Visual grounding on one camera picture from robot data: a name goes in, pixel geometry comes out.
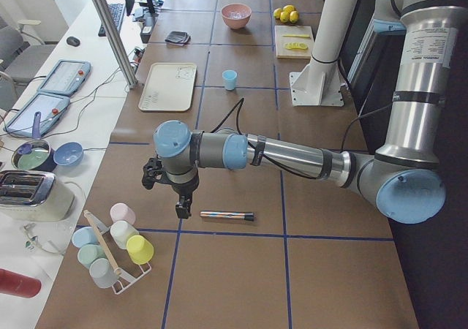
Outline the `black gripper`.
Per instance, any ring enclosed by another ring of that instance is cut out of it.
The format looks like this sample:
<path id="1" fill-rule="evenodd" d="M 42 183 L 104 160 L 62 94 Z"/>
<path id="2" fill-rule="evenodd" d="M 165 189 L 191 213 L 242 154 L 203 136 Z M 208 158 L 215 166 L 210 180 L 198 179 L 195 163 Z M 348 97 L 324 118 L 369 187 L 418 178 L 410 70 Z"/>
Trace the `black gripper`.
<path id="1" fill-rule="evenodd" d="M 178 202 L 175 204 L 177 217 L 179 219 L 188 219 L 192 215 L 192 193 L 199 186 L 199 175 L 197 173 L 185 173 L 182 175 L 167 173 L 167 178 L 173 190 L 180 195 Z"/>

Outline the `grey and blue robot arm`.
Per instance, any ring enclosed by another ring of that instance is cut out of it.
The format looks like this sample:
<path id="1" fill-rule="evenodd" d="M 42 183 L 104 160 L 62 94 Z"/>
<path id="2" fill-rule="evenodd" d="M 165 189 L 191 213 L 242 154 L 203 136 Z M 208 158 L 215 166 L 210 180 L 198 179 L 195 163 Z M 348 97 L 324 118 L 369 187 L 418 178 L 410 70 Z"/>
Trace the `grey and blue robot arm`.
<path id="1" fill-rule="evenodd" d="M 375 0 L 374 28 L 404 35 L 384 144 L 373 154 L 344 147 L 333 137 L 340 118 L 316 115 L 293 121 L 309 142 L 245 134 L 240 129 L 190 129 L 166 121 L 154 132 L 155 155 L 143 172 L 143 185 L 167 184 L 178 195 L 179 218 L 191 214 L 201 168 L 240 170 L 271 165 L 301 178 L 332 181 L 367 200 L 384 216 L 405 224 L 424 222 L 444 207 L 445 184 L 437 170 L 434 139 L 445 105 L 450 60 L 460 28 L 467 22 L 467 0 Z"/>

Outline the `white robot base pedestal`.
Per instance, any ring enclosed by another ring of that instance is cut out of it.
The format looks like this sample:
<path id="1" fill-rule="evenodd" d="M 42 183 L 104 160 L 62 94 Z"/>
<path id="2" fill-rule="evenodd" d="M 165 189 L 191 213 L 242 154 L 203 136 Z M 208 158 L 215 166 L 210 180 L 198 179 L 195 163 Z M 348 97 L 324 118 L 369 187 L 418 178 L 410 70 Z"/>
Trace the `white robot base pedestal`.
<path id="1" fill-rule="evenodd" d="M 341 95 L 338 60 L 358 0 L 325 0 L 310 62 L 290 73 L 294 106 L 337 106 Z"/>

